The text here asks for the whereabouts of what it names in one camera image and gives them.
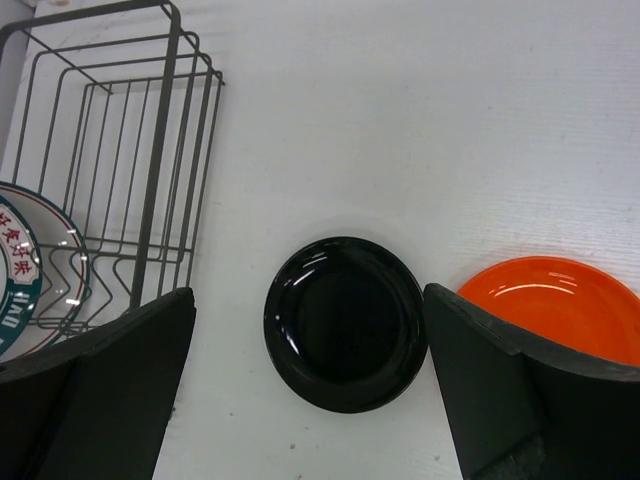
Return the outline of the white plate red characters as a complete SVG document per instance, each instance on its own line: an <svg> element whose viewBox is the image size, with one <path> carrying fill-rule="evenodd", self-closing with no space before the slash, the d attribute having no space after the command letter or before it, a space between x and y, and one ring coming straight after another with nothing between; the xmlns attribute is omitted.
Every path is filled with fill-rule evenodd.
<svg viewBox="0 0 640 480"><path fill-rule="evenodd" d="M4 357L15 358L61 342L83 330L78 319L90 296L90 268L81 230L62 209L42 195L7 182L1 196L29 224L37 243L41 291L25 329Z"/></svg>

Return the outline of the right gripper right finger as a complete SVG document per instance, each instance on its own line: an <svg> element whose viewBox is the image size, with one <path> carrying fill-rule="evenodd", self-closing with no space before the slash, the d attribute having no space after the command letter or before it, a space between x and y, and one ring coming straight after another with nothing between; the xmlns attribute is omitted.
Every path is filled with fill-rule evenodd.
<svg viewBox="0 0 640 480"><path fill-rule="evenodd" d="M424 321L466 479L636 479L639 370L581 353L437 284Z"/></svg>

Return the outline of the white plate dark rim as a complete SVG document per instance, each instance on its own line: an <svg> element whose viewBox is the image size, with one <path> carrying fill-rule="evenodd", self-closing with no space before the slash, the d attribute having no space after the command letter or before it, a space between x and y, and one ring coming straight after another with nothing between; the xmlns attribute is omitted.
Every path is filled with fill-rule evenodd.
<svg viewBox="0 0 640 480"><path fill-rule="evenodd" d="M12 349L35 313L42 292L40 250L30 224L1 197L1 359Z"/></svg>

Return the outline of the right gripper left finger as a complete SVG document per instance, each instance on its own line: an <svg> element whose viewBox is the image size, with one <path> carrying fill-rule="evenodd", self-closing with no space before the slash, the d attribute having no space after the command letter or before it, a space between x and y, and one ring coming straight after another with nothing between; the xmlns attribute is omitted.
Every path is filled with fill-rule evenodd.
<svg viewBox="0 0 640 480"><path fill-rule="evenodd" d="M179 288L2 363L2 478L152 478L194 325Z"/></svg>

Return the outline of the black plate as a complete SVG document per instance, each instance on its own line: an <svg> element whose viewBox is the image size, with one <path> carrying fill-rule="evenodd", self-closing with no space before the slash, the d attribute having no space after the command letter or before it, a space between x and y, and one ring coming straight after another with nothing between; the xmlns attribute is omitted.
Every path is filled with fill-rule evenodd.
<svg viewBox="0 0 640 480"><path fill-rule="evenodd" d="M263 335L283 382L310 404L359 414L399 397L428 350L423 293L405 263L364 238L295 252L265 299Z"/></svg>

